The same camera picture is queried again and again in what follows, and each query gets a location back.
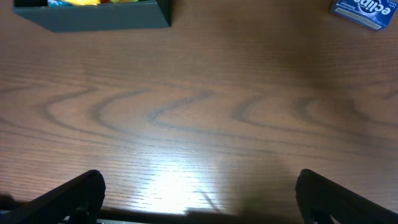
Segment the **blue Oreo cookie pack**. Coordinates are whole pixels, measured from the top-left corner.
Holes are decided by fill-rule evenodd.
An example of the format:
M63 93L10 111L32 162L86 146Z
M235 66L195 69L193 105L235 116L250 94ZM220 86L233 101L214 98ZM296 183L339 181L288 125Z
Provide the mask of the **blue Oreo cookie pack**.
M64 0L47 0L48 7L71 6L69 2Z

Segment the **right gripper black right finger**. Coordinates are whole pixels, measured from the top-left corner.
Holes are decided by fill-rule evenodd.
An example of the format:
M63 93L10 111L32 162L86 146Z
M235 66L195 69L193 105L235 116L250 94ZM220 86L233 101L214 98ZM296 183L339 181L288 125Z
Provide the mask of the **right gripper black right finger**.
M397 224L397 214L310 169L300 172L296 201L305 224Z

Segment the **yellow snack bag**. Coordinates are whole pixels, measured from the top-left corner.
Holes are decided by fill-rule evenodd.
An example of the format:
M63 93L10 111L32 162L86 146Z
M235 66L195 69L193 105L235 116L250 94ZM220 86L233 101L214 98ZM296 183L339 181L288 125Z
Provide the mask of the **yellow snack bag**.
M74 6L91 6L101 4L101 0L64 0Z

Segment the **dark green box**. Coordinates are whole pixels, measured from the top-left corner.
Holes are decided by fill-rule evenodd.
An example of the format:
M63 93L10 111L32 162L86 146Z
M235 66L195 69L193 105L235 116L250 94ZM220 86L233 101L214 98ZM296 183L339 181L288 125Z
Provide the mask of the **dark green box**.
M14 0L19 16L53 32L81 32L171 26L172 1L138 1L91 6L49 6L45 0Z

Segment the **blue Eclipse mint box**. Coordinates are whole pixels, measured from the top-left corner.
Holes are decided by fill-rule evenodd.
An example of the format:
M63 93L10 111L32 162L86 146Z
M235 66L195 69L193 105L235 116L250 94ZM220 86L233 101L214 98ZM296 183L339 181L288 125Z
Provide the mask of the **blue Eclipse mint box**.
M330 12L372 30L385 29L396 10L392 0L334 0L330 7Z

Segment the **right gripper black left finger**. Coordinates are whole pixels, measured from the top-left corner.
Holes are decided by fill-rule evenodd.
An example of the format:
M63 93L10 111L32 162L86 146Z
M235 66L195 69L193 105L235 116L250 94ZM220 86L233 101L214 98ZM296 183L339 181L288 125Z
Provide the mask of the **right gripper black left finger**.
M2 224L68 223L95 224L105 197L106 185L100 171L89 170L5 213Z

